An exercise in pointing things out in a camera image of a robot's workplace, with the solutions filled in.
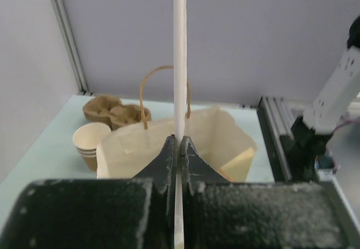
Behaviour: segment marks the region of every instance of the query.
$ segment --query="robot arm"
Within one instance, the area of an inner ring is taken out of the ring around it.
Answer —
[[[360,90],[360,17],[351,25],[340,62],[311,107],[291,127],[293,136],[281,136],[293,180],[315,178],[314,162],[324,155],[326,143],[341,115]]]

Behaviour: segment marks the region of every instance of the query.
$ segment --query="gray wall panel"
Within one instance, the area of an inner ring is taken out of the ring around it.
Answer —
[[[1,183],[78,92],[50,0],[0,0],[0,71]]]
[[[172,0],[64,0],[92,92],[137,96],[172,64]],[[360,0],[188,0],[193,98],[312,101],[338,63]],[[147,98],[172,99],[172,73]]]

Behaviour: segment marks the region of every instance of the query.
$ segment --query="stacked paper cups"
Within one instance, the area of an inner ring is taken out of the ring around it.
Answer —
[[[80,127],[73,135],[73,143],[92,171],[97,170],[96,147],[111,133],[107,124],[90,123]]]

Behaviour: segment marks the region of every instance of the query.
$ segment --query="white wall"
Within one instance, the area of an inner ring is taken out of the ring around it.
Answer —
[[[51,1],[0,0],[0,182],[77,91]]]

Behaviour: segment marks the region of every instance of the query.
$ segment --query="light blue table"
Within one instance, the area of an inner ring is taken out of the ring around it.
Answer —
[[[72,96],[0,184],[0,229],[7,220],[18,195],[30,182],[48,178],[96,178],[96,173],[87,168],[72,143],[74,132],[87,123],[82,107],[91,98]],[[123,103],[139,104],[139,101],[124,99]],[[172,103],[144,101],[144,105],[151,110],[153,120],[174,116]],[[193,105],[192,109],[204,107],[206,106]],[[273,182],[274,178],[256,110],[231,107],[223,109],[235,118],[236,123],[252,137],[258,146],[246,181]]]

